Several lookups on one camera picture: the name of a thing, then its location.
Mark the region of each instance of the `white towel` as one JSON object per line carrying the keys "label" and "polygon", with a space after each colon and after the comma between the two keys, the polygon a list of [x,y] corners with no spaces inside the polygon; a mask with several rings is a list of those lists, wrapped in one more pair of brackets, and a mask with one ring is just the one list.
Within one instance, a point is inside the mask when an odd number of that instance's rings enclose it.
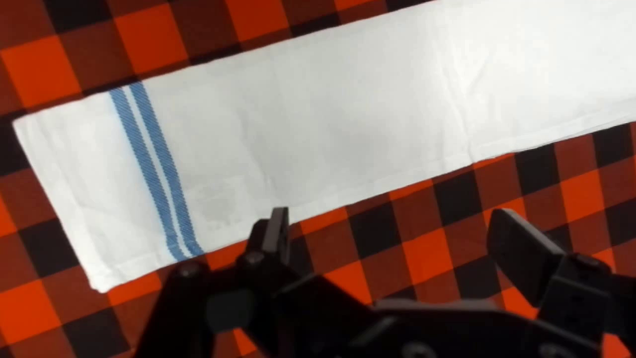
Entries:
{"label": "white towel", "polygon": [[15,121],[96,290],[633,119],[636,2],[440,0]]}

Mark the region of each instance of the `tablecloth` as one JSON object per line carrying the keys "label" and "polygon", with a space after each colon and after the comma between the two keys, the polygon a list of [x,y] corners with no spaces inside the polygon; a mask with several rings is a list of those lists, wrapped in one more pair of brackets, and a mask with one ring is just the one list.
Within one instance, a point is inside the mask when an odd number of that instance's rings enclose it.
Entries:
{"label": "tablecloth", "polygon": [[[0,0],[0,358],[128,356],[166,272],[108,294],[89,290],[9,119],[409,4]],[[619,125],[498,157],[301,220],[291,226],[291,264],[325,274],[361,302],[492,298],[532,316],[484,256],[488,210],[510,206],[560,244],[636,274],[633,133],[636,125]],[[204,258],[218,268],[240,248]],[[625,352],[607,336],[605,354]],[[236,330],[220,338],[216,356],[257,352]]]}

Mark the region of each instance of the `kitchen towel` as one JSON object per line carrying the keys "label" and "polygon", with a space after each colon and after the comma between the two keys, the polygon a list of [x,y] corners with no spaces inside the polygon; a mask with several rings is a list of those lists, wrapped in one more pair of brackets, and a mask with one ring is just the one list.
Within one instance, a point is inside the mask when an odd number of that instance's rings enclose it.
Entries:
{"label": "kitchen towel", "polygon": [[13,123],[89,282],[108,290],[478,159],[636,115],[636,4],[438,0]]}

